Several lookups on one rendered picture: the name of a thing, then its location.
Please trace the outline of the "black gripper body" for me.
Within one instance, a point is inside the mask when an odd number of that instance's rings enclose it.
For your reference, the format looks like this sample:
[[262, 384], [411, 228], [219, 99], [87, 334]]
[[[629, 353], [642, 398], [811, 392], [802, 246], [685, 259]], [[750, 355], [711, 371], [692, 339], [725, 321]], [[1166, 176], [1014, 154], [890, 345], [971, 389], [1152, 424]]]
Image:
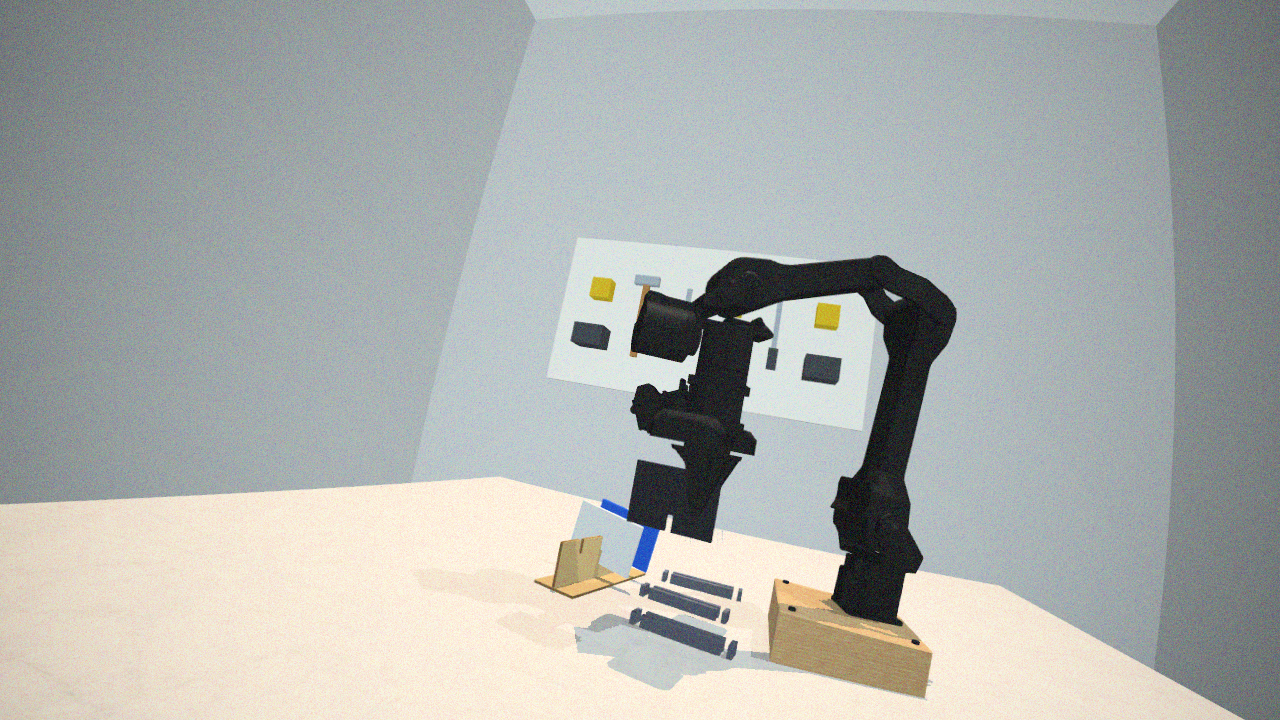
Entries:
[[662, 409], [653, 416], [650, 436], [684, 442], [684, 447], [716, 454], [755, 456], [756, 438], [740, 423], [748, 375], [718, 366], [696, 366], [689, 413]]

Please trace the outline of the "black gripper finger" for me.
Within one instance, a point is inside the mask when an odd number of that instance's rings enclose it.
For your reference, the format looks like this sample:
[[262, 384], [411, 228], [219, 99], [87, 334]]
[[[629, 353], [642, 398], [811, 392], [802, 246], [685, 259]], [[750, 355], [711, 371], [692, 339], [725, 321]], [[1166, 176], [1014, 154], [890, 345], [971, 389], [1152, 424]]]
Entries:
[[699, 518], [719, 483], [732, 455], [671, 445], [684, 459], [687, 474], [689, 514]]
[[[730, 460], [730, 462], [728, 462], [728, 465], [727, 465], [727, 468], [724, 469], [724, 473], [723, 473], [723, 475], [722, 475], [722, 477], [723, 477], [723, 480], [722, 480], [722, 486], [724, 484], [724, 480], [727, 480], [727, 479], [728, 479], [730, 474], [731, 474], [731, 473], [733, 471], [733, 469], [735, 469], [735, 468], [737, 466], [737, 464], [739, 464], [739, 462], [740, 462], [741, 460], [742, 460], [742, 457], [739, 457], [739, 456], [733, 456], [733, 455], [732, 455], [732, 457], [731, 457], [731, 460]], [[722, 486], [721, 486], [721, 487], [722, 487]]]

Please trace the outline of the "blue board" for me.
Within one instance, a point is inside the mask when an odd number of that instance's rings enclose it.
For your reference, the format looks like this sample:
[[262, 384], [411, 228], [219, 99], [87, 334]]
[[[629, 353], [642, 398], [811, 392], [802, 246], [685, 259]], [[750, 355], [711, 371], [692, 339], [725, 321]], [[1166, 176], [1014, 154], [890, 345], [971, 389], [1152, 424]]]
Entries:
[[[602, 509], [605, 509], [609, 512], [614, 512], [620, 518], [625, 518], [627, 520], [628, 509], [613, 503], [607, 498], [602, 498]], [[645, 527], [645, 525], [641, 527], [644, 527], [643, 536], [637, 544], [637, 551], [632, 566], [640, 571], [646, 573], [660, 530], [652, 527]]]

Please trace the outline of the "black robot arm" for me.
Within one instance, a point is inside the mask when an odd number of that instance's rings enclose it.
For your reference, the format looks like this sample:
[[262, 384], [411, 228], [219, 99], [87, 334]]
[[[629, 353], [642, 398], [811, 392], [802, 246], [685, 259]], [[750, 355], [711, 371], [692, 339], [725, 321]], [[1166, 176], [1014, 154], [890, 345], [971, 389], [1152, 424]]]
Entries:
[[[884, 290], [900, 299], [893, 301]], [[774, 333], [762, 316], [733, 316], [829, 295], [859, 293], [884, 325], [890, 359], [867, 452], [852, 478], [840, 477], [831, 503], [840, 550], [849, 551], [831, 600], [854, 618], [902, 626], [897, 612], [904, 578], [923, 561], [908, 528], [911, 502], [904, 477], [931, 364], [948, 345], [957, 309], [931, 281], [884, 255], [796, 265], [735, 258], [710, 277], [705, 292], [689, 302], [649, 290], [631, 351], [684, 363], [701, 342], [698, 366], [748, 375], [753, 342]], [[724, 320], [708, 319], [716, 315]]]

